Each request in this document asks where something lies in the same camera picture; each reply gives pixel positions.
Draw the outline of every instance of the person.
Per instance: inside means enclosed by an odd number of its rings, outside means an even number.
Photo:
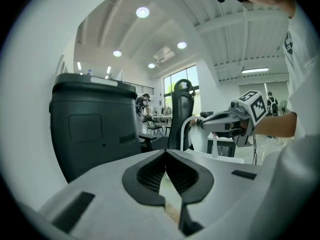
[[[289,95],[292,95],[307,78],[319,54],[319,36],[308,16],[295,0],[238,0],[247,4],[277,6],[288,14],[288,31],[283,44],[286,65],[289,72]],[[252,135],[275,136],[279,138],[301,138],[303,126],[294,108],[288,102],[290,112],[283,116],[266,116],[256,126]],[[240,126],[247,129],[248,121]]]
[[[272,92],[268,92],[268,100],[267,100],[267,109],[268,109],[268,115],[277,117],[278,116],[278,101],[276,98],[272,96]]]
[[[150,108],[148,102],[150,101],[150,95],[145,93],[135,101],[135,114],[136,114],[136,129],[138,134],[143,132],[143,114],[146,110],[146,116],[150,117]]]

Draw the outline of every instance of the white ceiling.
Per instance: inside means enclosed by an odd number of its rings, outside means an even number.
[[[148,7],[149,17],[138,18],[139,7]],[[76,40],[81,46],[121,50],[153,78],[201,58],[213,77],[226,81],[238,78],[243,68],[286,74],[287,28],[288,17],[278,9],[254,5],[244,11],[236,0],[106,0],[79,26]],[[186,49],[177,48],[180,41],[187,42]],[[165,46],[175,56],[149,69]]]

